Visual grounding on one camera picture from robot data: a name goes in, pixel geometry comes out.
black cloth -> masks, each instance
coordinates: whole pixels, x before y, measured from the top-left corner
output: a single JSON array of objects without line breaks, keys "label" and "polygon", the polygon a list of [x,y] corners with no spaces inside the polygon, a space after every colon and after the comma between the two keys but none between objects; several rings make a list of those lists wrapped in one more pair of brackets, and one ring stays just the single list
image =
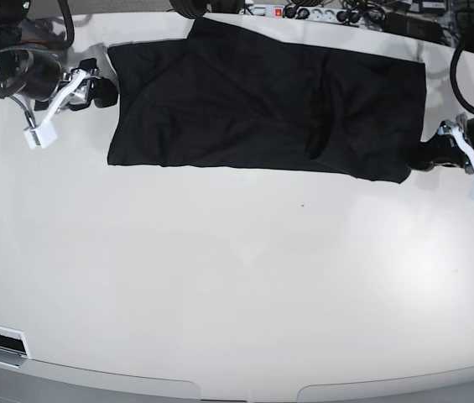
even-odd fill
[{"label": "black cloth", "polygon": [[402,182],[425,65],[286,44],[202,18],[187,39],[108,54],[121,101],[110,165],[338,172]]}]

table surface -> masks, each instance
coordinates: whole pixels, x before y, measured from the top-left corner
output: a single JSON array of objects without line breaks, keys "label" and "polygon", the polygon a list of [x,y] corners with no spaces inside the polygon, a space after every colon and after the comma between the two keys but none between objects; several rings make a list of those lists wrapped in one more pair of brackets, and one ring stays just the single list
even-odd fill
[{"label": "table surface", "polygon": [[[452,50],[349,27],[211,15],[273,38],[423,61],[424,136],[461,110]],[[184,38],[175,13],[80,18],[75,54]],[[474,55],[459,81],[474,103]],[[473,178],[401,186],[274,170],[111,167],[117,107],[64,113],[29,150],[0,101],[0,325],[35,359],[192,381],[203,399],[474,365]]]}]

folded black garment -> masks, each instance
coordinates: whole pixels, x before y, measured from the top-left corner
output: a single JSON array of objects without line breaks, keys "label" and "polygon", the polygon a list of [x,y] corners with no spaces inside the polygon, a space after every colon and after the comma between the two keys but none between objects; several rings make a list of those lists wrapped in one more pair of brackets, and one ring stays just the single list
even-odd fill
[{"label": "folded black garment", "polygon": [[120,83],[110,165],[338,172],[402,182],[425,65],[285,44],[202,18],[187,39],[108,50]]}]

power strip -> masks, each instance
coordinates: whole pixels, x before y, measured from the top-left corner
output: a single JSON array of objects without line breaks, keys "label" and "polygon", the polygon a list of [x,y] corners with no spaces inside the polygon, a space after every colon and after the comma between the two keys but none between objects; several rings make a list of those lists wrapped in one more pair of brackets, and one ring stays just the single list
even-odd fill
[{"label": "power strip", "polygon": [[[302,19],[303,21],[316,21],[318,23],[327,24],[339,24],[344,23],[339,20],[338,16],[345,13],[346,10],[341,8],[325,8],[325,7],[299,7],[298,9],[307,9],[309,16],[307,18],[296,18]],[[248,4],[246,10],[242,10],[240,14],[250,14],[262,17],[270,18],[283,18],[284,17],[284,6],[278,6],[273,4]],[[359,27],[364,29],[377,29],[373,24],[367,22],[364,18],[360,18],[355,24],[351,24],[352,27]]]}]

gray floor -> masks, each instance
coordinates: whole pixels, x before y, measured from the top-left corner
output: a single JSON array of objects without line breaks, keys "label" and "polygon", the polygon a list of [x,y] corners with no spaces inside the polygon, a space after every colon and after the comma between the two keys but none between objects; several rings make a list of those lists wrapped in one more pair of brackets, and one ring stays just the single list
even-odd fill
[{"label": "gray floor", "polygon": [[[257,3],[286,4],[286,0],[260,0]],[[69,0],[73,14],[134,13],[141,11],[167,11],[169,0]],[[30,18],[60,16],[57,0],[33,0]]]}]

